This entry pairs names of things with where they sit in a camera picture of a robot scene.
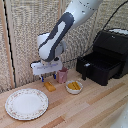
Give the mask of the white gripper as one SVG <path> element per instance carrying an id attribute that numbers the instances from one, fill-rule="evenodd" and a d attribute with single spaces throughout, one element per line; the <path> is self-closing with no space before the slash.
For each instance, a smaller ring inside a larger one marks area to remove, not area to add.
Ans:
<path id="1" fill-rule="evenodd" d="M 52 61 L 51 63 L 43 64 L 41 62 L 35 62 L 31 64 L 31 68 L 33 69 L 34 75 L 41 75 L 45 73 L 50 72 L 56 72 L 58 70 L 61 70 L 63 67 L 62 62 L 60 60 L 58 61 Z M 40 76 L 41 81 L 44 82 L 44 77 Z M 57 80 L 57 73 L 53 74 L 53 78 Z"/>

